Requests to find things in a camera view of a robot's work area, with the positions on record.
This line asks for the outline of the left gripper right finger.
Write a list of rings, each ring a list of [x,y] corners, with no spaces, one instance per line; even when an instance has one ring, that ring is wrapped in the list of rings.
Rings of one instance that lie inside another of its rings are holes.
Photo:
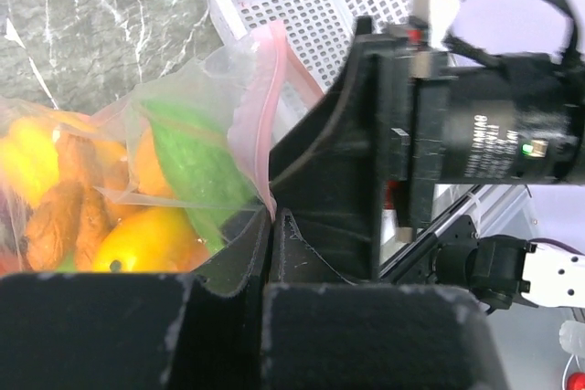
[[[350,310],[343,282],[284,209],[273,229],[261,323],[264,389],[348,389]]]

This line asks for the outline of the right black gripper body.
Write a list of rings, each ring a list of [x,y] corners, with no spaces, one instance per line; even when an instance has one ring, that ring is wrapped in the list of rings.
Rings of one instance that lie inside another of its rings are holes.
[[[453,68],[410,34],[374,46],[374,201],[399,224],[431,220],[437,184],[583,180],[584,66],[546,53],[482,54]]]

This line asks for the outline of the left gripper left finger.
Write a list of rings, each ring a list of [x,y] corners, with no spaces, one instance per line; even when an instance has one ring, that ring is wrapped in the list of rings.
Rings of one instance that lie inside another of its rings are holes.
[[[241,212],[222,227],[230,238],[197,269],[191,295],[189,360],[196,389],[256,384],[261,296],[271,255],[271,216]]]

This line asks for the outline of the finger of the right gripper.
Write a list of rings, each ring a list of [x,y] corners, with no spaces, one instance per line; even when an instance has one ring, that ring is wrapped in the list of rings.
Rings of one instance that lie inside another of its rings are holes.
[[[294,234],[348,280],[378,274],[378,63],[361,16],[333,86],[271,152],[271,188]]]

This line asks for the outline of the orange mango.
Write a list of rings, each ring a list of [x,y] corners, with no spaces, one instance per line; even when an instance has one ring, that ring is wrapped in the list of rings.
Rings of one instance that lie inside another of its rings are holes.
[[[127,216],[102,241],[96,272],[188,272],[210,258],[184,209],[148,207]]]

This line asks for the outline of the green cucumber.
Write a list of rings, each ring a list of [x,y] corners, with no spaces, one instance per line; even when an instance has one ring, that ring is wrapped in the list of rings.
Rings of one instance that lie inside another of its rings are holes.
[[[225,246],[226,221],[260,204],[250,180],[236,165],[227,134],[203,111],[170,100],[142,103],[154,149],[167,182],[182,202],[211,254]]]

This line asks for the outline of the clear zip top bag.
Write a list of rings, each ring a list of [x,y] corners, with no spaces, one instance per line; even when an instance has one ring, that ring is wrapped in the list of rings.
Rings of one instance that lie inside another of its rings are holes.
[[[1,271],[184,272],[276,212],[286,92],[320,87],[271,21],[91,115],[1,102]]]

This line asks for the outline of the orange fried food piece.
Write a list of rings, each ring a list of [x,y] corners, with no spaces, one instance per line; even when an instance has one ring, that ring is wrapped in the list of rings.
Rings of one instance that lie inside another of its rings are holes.
[[[128,184],[125,148],[115,141],[53,132],[58,182],[41,197],[21,238],[27,265],[57,269],[67,256],[74,267],[91,269],[101,242],[123,219],[139,211],[114,203],[98,189],[122,190]]]

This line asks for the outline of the yellow bell pepper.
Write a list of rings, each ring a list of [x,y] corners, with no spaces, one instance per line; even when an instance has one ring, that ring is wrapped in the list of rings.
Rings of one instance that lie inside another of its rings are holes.
[[[31,207],[59,181],[58,154],[52,141],[55,125],[40,117],[13,121],[1,138],[1,170],[14,191]]]

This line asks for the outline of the orange pumpkin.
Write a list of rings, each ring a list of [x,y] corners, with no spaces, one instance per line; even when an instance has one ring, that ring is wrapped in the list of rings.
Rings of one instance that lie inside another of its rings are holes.
[[[0,249],[0,276],[6,276],[23,270],[21,257],[9,247],[2,246]]]

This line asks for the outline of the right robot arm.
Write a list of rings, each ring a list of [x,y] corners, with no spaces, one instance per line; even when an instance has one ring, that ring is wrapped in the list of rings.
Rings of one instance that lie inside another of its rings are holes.
[[[350,280],[463,287],[493,309],[526,302],[535,244],[457,235],[425,248],[437,184],[580,184],[584,65],[482,54],[452,68],[414,26],[358,18],[346,63],[272,150],[271,187],[300,236]]]

